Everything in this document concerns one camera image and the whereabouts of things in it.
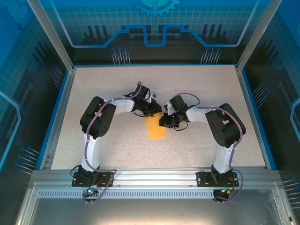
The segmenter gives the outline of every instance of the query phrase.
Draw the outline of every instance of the metal bar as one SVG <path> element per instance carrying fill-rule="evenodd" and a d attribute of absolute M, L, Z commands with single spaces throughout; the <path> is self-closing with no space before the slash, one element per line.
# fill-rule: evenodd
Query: metal bar
<path fill-rule="evenodd" d="M 119 170 L 117 171 L 113 188 L 195 188 L 195 189 L 216 189 L 215 187 L 197 187 L 195 173 L 210 168 L 190 168 L 190 169 L 149 169 L 149 170 Z M 268 171 L 263 167 L 251 168 L 242 167 L 245 189 L 270 189 L 274 183 L 281 182 L 278 171 Z M 34 171 L 29 187 L 47 189 L 66 188 L 71 182 L 69 170 Z"/>
<path fill-rule="evenodd" d="M 286 195 L 284 193 L 284 189 L 282 186 L 282 183 L 278 183 L 276 188 L 272 189 L 272 200 L 275 202 L 275 206 L 276 206 L 276 210 L 277 213 L 276 215 L 278 215 L 279 219 L 280 219 L 280 224 L 282 225 L 290 225 L 290 216 L 288 216 L 289 214 L 289 210 L 285 207 L 285 198 Z"/>
<path fill-rule="evenodd" d="M 125 62 L 125 53 L 122 52 L 122 56 L 123 56 L 124 64 L 126 64 L 126 62 Z"/>
<path fill-rule="evenodd" d="M 111 53 L 111 55 L 112 55 L 113 64 L 115 65 L 116 63 L 114 62 L 113 53 Z"/>
<path fill-rule="evenodd" d="M 298 183 L 293 183 L 293 184 L 289 184 L 289 185 L 284 185 L 284 187 L 289 187 L 289 186 L 293 186 L 293 185 L 296 185 L 296 184 L 300 184 L 300 182 L 298 182 Z"/>
<path fill-rule="evenodd" d="M 36 155 L 36 154 L 34 154 L 34 153 L 32 153 L 32 152 L 30 152 L 30 151 L 28 151 L 28 150 L 26 150 L 25 148 L 21 148 L 21 150 L 22 151 L 25 151 L 25 152 L 27 152 L 27 153 L 29 153 L 29 154 L 31 154 L 31 155 L 33 155 L 33 156 L 36 156 L 36 157 L 38 157 L 38 155 Z"/>
<path fill-rule="evenodd" d="M 33 166 L 33 165 L 30 165 L 29 163 L 26 163 L 25 161 L 23 161 L 23 162 L 22 162 L 22 165 L 28 165 L 28 166 L 32 167 L 33 169 L 35 169 L 35 168 L 36 168 L 35 166 Z"/>
<path fill-rule="evenodd" d="M 28 174 L 28 175 L 32 175 L 32 173 L 26 172 L 26 171 L 24 171 L 23 169 L 19 169 L 19 172 L 20 172 L 20 173 L 26 173 L 26 174 Z"/>
<path fill-rule="evenodd" d="M 295 177 L 293 177 L 291 180 L 286 180 L 286 181 L 283 181 L 282 183 L 284 184 L 284 183 L 291 182 L 291 181 L 296 182 L 297 180 Z"/>
<path fill-rule="evenodd" d="M 128 59 L 127 59 L 126 48 L 124 48 L 124 51 L 125 51 L 125 56 L 126 56 L 126 63 L 128 64 Z"/>
<path fill-rule="evenodd" d="M 257 88 L 255 88 L 255 90 L 252 92 L 252 94 L 255 95 L 256 91 L 258 91 L 260 88 L 262 88 L 262 86 L 263 86 L 263 84 L 260 83 L 260 84 L 257 86 Z"/>
<path fill-rule="evenodd" d="M 204 56 L 204 52 L 202 53 L 202 57 L 201 57 L 201 60 L 200 60 L 200 64 L 202 63 L 202 60 L 203 60 L 203 56 Z"/>
<path fill-rule="evenodd" d="M 291 193 L 291 194 L 286 194 L 286 195 L 298 195 L 298 194 L 300 194 L 300 192 Z"/>
<path fill-rule="evenodd" d="M 244 175 L 245 189 L 275 189 L 278 193 L 274 193 L 274 196 L 280 204 L 279 207 L 283 206 L 283 203 L 280 203 L 282 195 L 277 188 L 281 185 L 281 178 L 278 171 L 268 171 L 263 167 L 242 167 L 239 169 Z M 104 198 L 126 198 L 124 196 L 118 197 L 117 193 L 134 193 L 139 194 L 139 196 L 143 195 L 143 193 L 152 193 L 150 196 L 147 195 L 146 198 L 156 199 L 156 195 L 153 195 L 155 192 L 194 193 L 194 196 L 186 195 L 185 197 L 184 195 L 180 195 L 180 198 L 199 198 L 195 193 L 202 191 L 208 193 L 214 189 L 197 187 L 195 173 L 200 170 L 210 171 L 210 168 L 119 170 L 116 173 L 113 187 L 107 190 Z M 37 198 L 82 198 L 82 191 L 86 187 L 71 187 L 71 179 L 69 170 L 34 171 L 30 179 L 29 190 L 25 195 L 18 216 L 17 224 L 30 224 Z M 47 195 L 51 195 L 52 197 L 47 197 L 43 193 L 47 193 Z M 282 224 L 287 224 L 286 221 L 289 221 L 288 217 L 284 217 L 283 212 L 279 216 L 281 221 L 284 221 Z"/>
<path fill-rule="evenodd" d="M 257 101 L 256 101 L 256 106 L 258 106 L 263 100 L 265 100 L 266 99 L 266 97 L 267 97 L 267 95 L 263 95 L 263 96 L 261 96 Z"/>
<path fill-rule="evenodd" d="M 36 159 L 36 158 L 34 158 L 34 157 L 31 157 L 30 155 L 28 155 L 28 153 L 25 153 L 25 157 L 28 157 L 28 158 L 31 158 L 31 159 L 33 159 L 33 160 L 36 160 L 36 161 L 37 161 L 37 159 Z"/>
<path fill-rule="evenodd" d="M 128 52 L 127 55 L 128 55 L 128 61 L 129 61 L 129 64 L 131 64 L 131 61 L 130 61 L 130 53 Z"/>
<path fill-rule="evenodd" d="M 211 57 L 213 55 L 214 50 L 215 50 L 215 48 L 211 48 L 210 59 L 211 59 Z"/>
<path fill-rule="evenodd" d="M 280 3 L 282 0 L 271 0 L 268 4 L 266 10 L 264 11 L 255 31 L 253 32 L 251 39 L 249 40 L 244 52 L 242 53 L 237 68 L 238 71 L 242 71 L 245 64 L 247 63 L 250 55 L 252 54 L 253 50 L 255 49 L 257 43 L 259 42 L 260 38 L 266 31 L 271 19 L 273 18 L 274 14 L 276 13 Z"/>
<path fill-rule="evenodd" d="M 30 149 L 31 151 L 34 151 L 35 153 L 39 154 L 38 151 L 33 150 L 30 146 L 28 146 L 27 149 Z"/>
<path fill-rule="evenodd" d="M 121 54 L 121 48 L 118 48 L 119 50 L 119 54 L 120 54 L 120 58 L 121 58 L 121 64 L 123 64 L 123 59 L 122 59 L 122 54 Z"/>
<path fill-rule="evenodd" d="M 262 105 L 267 102 L 267 100 L 265 99 L 263 102 L 261 102 L 258 106 L 257 106 L 257 109 L 259 109 L 260 107 L 262 107 Z"/>
<path fill-rule="evenodd" d="M 219 55 L 217 56 L 217 60 L 215 61 L 215 63 L 217 64 L 220 58 L 221 52 L 219 52 Z"/>
<path fill-rule="evenodd" d="M 261 90 L 261 91 L 257 92 L 255 95 L 253 95 L 254 100 L 256 101 L 263 93 L 264 93 L 264 90 Z"/>
<path fill-rule="evenodd" d="M 36 164 L 36 162 L 33 162 L 33 161 L 31 161 L 31 160 L 29 160 L 29 159 L 27 159 L 27 158 L 24 158 L 24 157 L 22 157 L 21 155 L 18 155 L 18 158 L 22 158 L 22 159 L 24 159 L 24 160 L 26 160 L 26 161 L 28 161 L 28 162 L 30 162 L 30 163 Z"/>
<path fill-rule="evenodd" d="M 294 190 L 299 191 L 300 190 L 299 186 L 297 186 L 295 188 L 287 189 L 285 191 L 287 192 L 287 191 L 294 191 Z"/>
<path fill-rule="evenodd" d="M 16 163 L 15 166 L 19 166 L 19 167 L 24 168 L 24 169 L 26 169 L 26 170 L 31 170 L 31 171 L 33 171 L 32 169 L 29 169 L 29 168 L 27 168 L 27 167 L 25 167 L 25 166 L 19 165 L 18 163 Z"/>
<path fill-rule="evenodd" d="M 213 63 L 213 61 L 214 61 L 214 57 L 215 57 L 215 55 L 216 55 L 216 53 L 214 52 L 213 53 L 213 56 L 212 56 L 212 58 L 211 58 L 211 61 L 210 61 L 210 63 L 212 64 Z"/>
<path fill-rule="evenodd" d="M 209 50 L 209 48 L 206 48 L 206 52 L 205 52 L 205 56 L 204 56 L 204 59 L 203 59 L 203 63 L 205 62 L 205 58 L 206 58 L 206 54 L 207 54 L 208 50 Z"/>
<path fill-rule="evenodd" d="M 27 189 L 23 204 L 20 208 L 19 215 L 16 221 L 16 225 L 28 225 L 30 224 L 34 207 L 37 202 L 39 190 L 32 188 Z"/>
<path fill-rule="evenodd" d="M 120 57 L 119 57 L 119 53 L 118 52 L 117 52 L 117 57 L 118 57 L 119 65 L 120 65 L 121 63 L 120 63 Z"/>
<path fill-rule="evenodd" d="M 58 34 L 55 31 L 55 28 L 51 24 L 47 13 L 43 9 L 41 3 L 38 0 L 27 0 L 28 4 L 30 5 L 33 13 L 37 17 L 39 23 L 43 27 L 46 35 L 50 39 L 52 45 L 54 46 L 57 54 L 60 56 L 62 62 L 64 63 L 65 67 L 69 71 L 73 71 L 74 65 L 64 47 Z"/>
<path fill-rule="evenodd" d="M 280 190 L 278 190 L 280 196 L 281 196 L 281 200 L 283 203 L 283 209 L 286 212 L 286 214 L 288 215 L 288 217 L 291 218 L 291 220 L 293 221 L 294 224 L 299 224 L 297 218 L 294 216 L 293 211 L 291 209 L 291 203 L 288 201 L 285 190 L 283 189 L 283 186 L 280 187 Z"/>

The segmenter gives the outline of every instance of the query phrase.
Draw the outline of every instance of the blue frame border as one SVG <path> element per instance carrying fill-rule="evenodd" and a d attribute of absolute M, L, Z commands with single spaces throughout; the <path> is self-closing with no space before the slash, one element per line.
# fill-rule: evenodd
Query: blue frame border
<path fill-rule="evenodd" d="M 51 130 L 52 130 L 52 127 L 53 127 L 53 123 L 54 123 L 56 114 L 57 114 L 58 106 L 60 105 L 60 102 L 61 102 L 62 93 L 64 91 L 68 76 L 69 76 L 69 71 L 66 70 L 65 76 L 64 76 L 64 79 L 62 80 L 60 91 L 58 93 L 56 103 L 55 103 L 55 106 L 54 106 L 54 109 L 53 109 L 53 112 L 52 112 L 52 116 L 51 116 L 51 119 L 50 119 L 50 122 L 49 122 L 49 125 L 48 125 L 48 129 L 47 129 L 47 132 L 46 132 L 46 135 L 45 135 L 45 138 L 44 138 L 44 142 L 43 142 L 43 145 L 42 145 L 42 148 L 41 148 L 41 152 L 40 152 L 39 157 L 37 159 L 37 164 L 36 164 L 35 170 L 39 170 L 40 167 L 41 167 L 41 164 L 43 162 L 43 158 L 44 158 L 44 154 L 46 152 L 46 147 L 47 147 L 47 144 L 48 144 L 48 141 L 49 141 L 50 133 L 51 133 Z"/>
<path fill-rule="evenodd" d="M 248 92 L 248 95 L 249 95 L 249 98 L 250 98 L 251 105 L 253 107 L 253 111 L 254 111 L 254 115 L 255 115 L 255 118 L 256 118 L 256 121 L 257 121 L 257 124 L 258 124 L 258 128 L 259 128 L 259 131 L 260 131 L 261 136 L 262 136 L 262 142 L 263 142 L 263 144 L 265 146 L 265 149 L 266 149 L 266 153 L 267 153 L 267 159 L 266 160 L 269 161 L 271 170 L 276 170 L 277 168 L 276 168 L 276 165 L 275 165 L 275 162 L 274 162 L 274 158 L 272 156 L 272 152 L 271 152 L 268 140 L 267 140 L 266 133 L 263 129 L 263 124 L 262 124 L 261 118 L 259 116 L 256 104 L 255 104 L 255 101 L 254 101 L 254 97 L 253 97 L 253 94 L 251 92 L 250 85 L 249 85 L 249 82 L 248 82 L 248 79 L 247 79 L 247 76 L 246 76 L 246 73 L 245 73 L 245 70 L 242 69 L 241 73 L 243 75 L 243 79 L 245 81 L 246 89 L 247 89 L 247 92 Z"/>

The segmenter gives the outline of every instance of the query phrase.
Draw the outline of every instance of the speckled white tabletop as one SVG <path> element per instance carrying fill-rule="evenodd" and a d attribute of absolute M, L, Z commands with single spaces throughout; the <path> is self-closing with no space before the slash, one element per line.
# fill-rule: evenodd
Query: speckled white tabletop
<path fill-rule="evenodd" d="M 81 163 L 84 138 L 79 121 L 93 97 L 121 97 L 134 91 L 138 81 L 156 93 L 161 106 L 179 92 L 196 94 L 202 106 L 229 103 L 247 130 L 233 165 L 265 165 L 234 66 L 93 67 L 77 69 L 52 169 Z M 188 105 L 195 102 L 183 98 Z M 114 116 L 102 146 L 100 166 L 117 169 L 209 167 L 217 153 L 208 124 L 189 123 L 182 132 L 166 129 L 165 139 L 148 140 L 145 118 L 133 113 Z"/>

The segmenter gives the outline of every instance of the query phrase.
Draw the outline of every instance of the glass panel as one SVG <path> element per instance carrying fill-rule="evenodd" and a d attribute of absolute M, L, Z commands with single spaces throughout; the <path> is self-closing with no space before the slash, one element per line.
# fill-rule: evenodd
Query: glass panel
<path fill-rule="evenodd" d="M 245 66 L 277 169 L 290 202 L 299 203 L 300 2 L 283 0 Z M 294 204 L 299 216 L 299 207 Z"/>
<path fill-rule="evenodd" d="M 269 0 L 41 2 L 75 64 L 215 64 L 238 61 Z"/>
<path fill-rule="evenodd" d="M 26 1 L 0 1 L 0 30 L 0 221 L 10 225 L 66 68 Z"/>

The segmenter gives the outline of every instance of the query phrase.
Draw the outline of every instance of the purple cable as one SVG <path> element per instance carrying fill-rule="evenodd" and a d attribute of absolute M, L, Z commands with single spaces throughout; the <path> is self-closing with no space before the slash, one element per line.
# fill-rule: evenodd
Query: purple cable
<path fill-rule="evenodd" d="M 239 191 L 237 192 L 237 194 L 229 199 L 229 200 L 226 200 L 226 202 L 231 202 L 232 200 L 234 200 L 239 194 L 240 192 L 242 191 L 243 189 L 243 186 L 244 186 L 244 177 L 243 177 L 243 174 L 241 173 L 241 171 L 237 170 L 237 169 L 233 169 L 231 164 L 232 164 L 232 160 L 233 160 L 233 155 L 234 155 L 234 151 L 235 151 L 235 148 L 236 146 L 241 142 L 242 138 L 243 138 L 243 130 L 242 130 L 242 127 L 240 126 L 239 122 L 234 118 L 234 116 L 232 116 L 228 111 L 226 111 L 225 109 L 222 109 L 222 108 L 219 108 L 219 107 L 215 107 L 215 106 L 211 106 L 211 107 L 207 107 L 207 106 L 198 106 L 197 107 L 198 109 L 216 109 L 216 110 L 220 110 L 222 112 L 224 112 L 226 115 L 228 115 L 234 122 L 235 124 L 238 126 L 239 128 L 239 131 L 240 131 L 240 138 L 238 139 L 238 141 L 233 145 L 232 147 L 232 152 L 231 152 L 231 155 L 230 155 L 230 158 L 229 158 L 229 168 L 232 170 L 232 171 L 236 171 L 240 174 L 240 177 L 241 177 L 241 185 L 240 185 L 240 189 Z"/>
<path fill-rule="evenodd" d="M 196 95 L 194 95 L 194 94 L 192 94 L 192 93 L 182 92 L 182 93 L 179 93 L 179 94 L 175 95 L 174 97 L 177 97 L 177 96 L 179 96 L 179 95 L 191 95 L 191 96 L 195 97 L 195 98 L 198 100 L 198 103 L 197 103 L 196 105 L 199 105 L 199 104 L 200 104 L 200 99 L 199 99 Z"/>
<path fill-rule="evenodd" d="M 131 99 L 131 98 L 135 98 L 141 91 L 142 89 L 142 83 L 139 81 L 137 83 L 138 86 L 140 86 L 139 90 L 136 92 L 136 94 L 134 94 L 133 96 L 130 96 L 130 97 L 117 97 L 117 98 L 113 98 L 107 102 L 105 102 L 101 107 L 100 109 L 98 110 L 98 112 L 96 113 L 96 115 L 94 116 L 94 118 L 91 120 L 90 124 L 88 125 L 88 128 L 86 129 L 86 134 L 87 134 L 87 142 L 85 144 L 85 149 L 84 149 L 84 159 L 85 159 L 85 162 L 86 164 L 88 165 L 89 168 L 91 168 L 93 171 L 96 171 L 98 173 L 109 173 L 109 172 L 113 172 L 113 175 L 112 177 L 109 179 L 106 187 L 104 188 L 103 192 L 99 195 L 99 197 L 97 199 L 95 199 L 94 201 L 92 202 L 96 202 L 98 201 L 105 193 L 105 191 L 107 190 L 109 184 L 112 182 L 117 170 L 116 169 L 113 169 L 113 170 L 98 170 L 96 168 L 93 168 L 92 165 L 89 163 L 88 161 L 88 156 L 87 156 L 87 151 L 88 151 L 88 146 L 89 146 L 89 142 L 90 142 L 90 134 L 89 134 L 89 131 L 90 131 L 90 128 L 92 126 L 92 124 L 95 122 L 95 120 L 97 119 L 98 115 L 102 112 L 102 110 L 104 109 L 104 107 L 106 105 L 108 105 L 109 103 L 113 102 L 113 101 L 118 101 L 118 100 L 124 100 L 124 99 Z"/>

